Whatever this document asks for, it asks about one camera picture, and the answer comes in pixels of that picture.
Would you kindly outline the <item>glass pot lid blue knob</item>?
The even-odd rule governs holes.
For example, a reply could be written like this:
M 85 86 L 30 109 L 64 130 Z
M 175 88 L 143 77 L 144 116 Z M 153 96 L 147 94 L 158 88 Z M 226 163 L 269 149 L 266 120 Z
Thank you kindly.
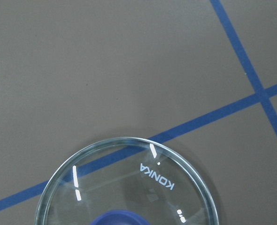
M 218 225 L 205 181 L 184 157 L 151 140 L 119 137 L 69 157 L 48 181 L 37 225 Z

